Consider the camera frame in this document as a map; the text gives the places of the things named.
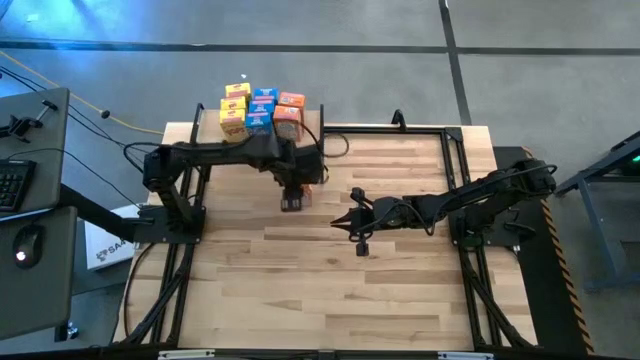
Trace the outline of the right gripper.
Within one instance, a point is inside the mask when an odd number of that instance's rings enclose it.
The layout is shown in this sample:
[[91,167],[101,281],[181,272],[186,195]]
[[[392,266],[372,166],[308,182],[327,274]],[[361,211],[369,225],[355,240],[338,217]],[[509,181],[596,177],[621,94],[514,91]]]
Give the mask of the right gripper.
[[411,228],[415,223],[412,207],[402,199],[383,197],[367,206],[365,191],[359,187],[351,190],[350,199],[355,206],[330,224],[348,232],[348,240],[355,244],[358,257],[369,255],[368,232]]

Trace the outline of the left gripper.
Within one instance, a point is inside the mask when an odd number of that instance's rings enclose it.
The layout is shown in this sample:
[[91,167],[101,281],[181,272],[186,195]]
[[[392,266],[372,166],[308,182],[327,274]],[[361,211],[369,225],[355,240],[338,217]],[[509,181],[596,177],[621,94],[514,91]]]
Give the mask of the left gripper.
[[298,147],[295,142],[278,138],[280,156],[272,163],[274,180],[281,186],[282,212],[302,209],[301,185],[319,184],[324,176],[322,153],[317,145]]

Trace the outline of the black hazard-striped base platform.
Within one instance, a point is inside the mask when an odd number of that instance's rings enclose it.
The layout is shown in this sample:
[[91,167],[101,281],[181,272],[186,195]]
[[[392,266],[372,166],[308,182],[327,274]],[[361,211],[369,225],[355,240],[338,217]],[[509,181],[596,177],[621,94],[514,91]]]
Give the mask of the black hazard-striped base platform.
[[516,208],[518,222],[536,231],[522,244],[518,260],[538,344],[548,351],[594,354],[549,203],[527,200]]

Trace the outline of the white printed carton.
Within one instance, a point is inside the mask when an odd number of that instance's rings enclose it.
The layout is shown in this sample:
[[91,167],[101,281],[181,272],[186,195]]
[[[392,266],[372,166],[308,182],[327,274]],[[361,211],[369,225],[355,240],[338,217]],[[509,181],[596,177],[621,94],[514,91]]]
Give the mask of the white printed carton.
[[84,222],[87,269],[96,271],[133,258],[136,246],[88,221]]

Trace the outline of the black diagonal strut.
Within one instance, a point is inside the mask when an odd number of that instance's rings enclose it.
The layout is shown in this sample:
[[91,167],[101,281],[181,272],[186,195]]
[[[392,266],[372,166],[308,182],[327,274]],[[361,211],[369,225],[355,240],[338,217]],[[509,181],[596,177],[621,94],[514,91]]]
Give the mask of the black diagonal strut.
[[109,211],[64,184],[60,186],[58,205],[60,207],[71,206],[76,208],[78,216],[81,219],[129,242],[134,240],[137,227],[145,225],[143,220],[136,218],[123,218]]

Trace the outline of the grey-blue metal workbench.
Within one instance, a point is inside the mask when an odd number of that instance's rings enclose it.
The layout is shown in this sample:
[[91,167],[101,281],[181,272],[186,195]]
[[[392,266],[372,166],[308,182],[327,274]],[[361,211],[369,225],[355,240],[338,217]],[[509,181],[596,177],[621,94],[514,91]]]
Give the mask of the grey-blue metal workbench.
[[578,191],[595,237],[596,270],[588,292],[640,285],[640,130],[554,191]]

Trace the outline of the black computer mouse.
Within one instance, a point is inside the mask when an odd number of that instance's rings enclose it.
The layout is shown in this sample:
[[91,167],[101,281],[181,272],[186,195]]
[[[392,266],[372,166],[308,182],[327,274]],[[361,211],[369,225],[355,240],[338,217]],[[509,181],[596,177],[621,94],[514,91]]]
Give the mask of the black computer mouse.
[[42,257],[45,227],[31,224],[21,228],[13,241],[15,264],[21,269],[37,265]]

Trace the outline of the dark grey side desk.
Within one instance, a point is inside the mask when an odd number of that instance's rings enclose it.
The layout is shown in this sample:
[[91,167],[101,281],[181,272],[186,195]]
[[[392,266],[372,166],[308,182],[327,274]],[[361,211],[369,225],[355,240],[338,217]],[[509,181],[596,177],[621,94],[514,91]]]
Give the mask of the dark grey side desk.
[[[0,160],[37,163],[21,208],[0,212],[0,340],[47,328],[64,328],[70,317],[77,211],[58,205],[70,92],[66,88],[0,98],[0,127],[10,116],[36,117],[43,100],[58,106],[42,128],[26,133],[29,143],[0,139]],[[45,227],[41,260],[30,269],[15,264],[13,241],[31,224]]]

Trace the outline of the black computer keyboard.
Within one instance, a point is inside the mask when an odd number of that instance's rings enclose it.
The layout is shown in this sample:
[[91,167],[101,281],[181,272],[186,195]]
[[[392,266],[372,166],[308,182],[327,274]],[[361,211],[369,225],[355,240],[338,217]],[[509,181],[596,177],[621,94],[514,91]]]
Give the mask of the black computer keyboard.
[[21,208],[36,166],[31,160],[0,160],[0,212]]

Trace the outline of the black aluminium table frame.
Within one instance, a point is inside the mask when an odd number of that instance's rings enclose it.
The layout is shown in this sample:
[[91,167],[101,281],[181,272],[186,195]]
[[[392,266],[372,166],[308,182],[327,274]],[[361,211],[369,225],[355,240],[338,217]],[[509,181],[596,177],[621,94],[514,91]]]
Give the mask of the black aluminium table frame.
[[339,124],[325,141],[329,178],[313,202],[281,211],[281,190],[209,181],[178,343],[184,348],[468,350],[459,256],[446,222],[383,231],[366,257],[330,222],[368,198],[446,192],[462,165],[445,161],[440,126]]

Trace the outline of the white edge bracket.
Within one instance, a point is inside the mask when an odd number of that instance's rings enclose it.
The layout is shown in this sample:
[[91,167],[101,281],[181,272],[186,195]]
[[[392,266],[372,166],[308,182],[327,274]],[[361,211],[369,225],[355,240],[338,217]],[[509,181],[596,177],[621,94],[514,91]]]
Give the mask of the white edge bracket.
[[440,351],[438,360],[495,360],[492,353]]
[[157,360],[203,360],[214,359],[215,351],[210,349],[167,350],[158,353]]

